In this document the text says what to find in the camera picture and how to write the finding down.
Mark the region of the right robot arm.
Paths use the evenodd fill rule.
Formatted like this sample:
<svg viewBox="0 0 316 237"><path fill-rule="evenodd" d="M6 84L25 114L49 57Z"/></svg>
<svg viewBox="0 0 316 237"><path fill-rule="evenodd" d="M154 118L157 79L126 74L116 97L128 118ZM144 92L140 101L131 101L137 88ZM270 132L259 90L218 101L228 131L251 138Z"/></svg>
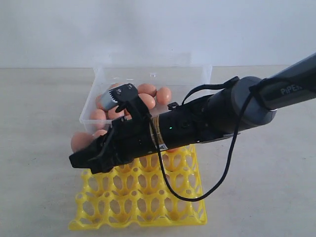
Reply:
<svg viewBox="0 0 316 237"><path fill-rule="evenodd" d="M108 132L70 155L73 168L107 173L135 158L189 144L231 137L235 131L268 124L279 108L314 99L316 57L311 55L267 79L234 77L223 84L204 84L193 89L215 90L168 111L150 114L130 83L114 87L101 97L105 109L127 109L131 119L112 121Z"/></svg>

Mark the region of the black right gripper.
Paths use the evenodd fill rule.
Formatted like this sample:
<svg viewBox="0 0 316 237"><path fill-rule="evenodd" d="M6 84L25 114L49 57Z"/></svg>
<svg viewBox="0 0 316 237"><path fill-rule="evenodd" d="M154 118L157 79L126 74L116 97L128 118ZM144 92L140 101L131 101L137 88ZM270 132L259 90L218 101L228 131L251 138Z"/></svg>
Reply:
<svg viewBox="0 0 316 237"><path fill-rule="evenodd" d="M155 152L149 120L149 117L114 120L106 135L69 156L72 168L87 168L92 174L108 173L115 166Z"/></svg>

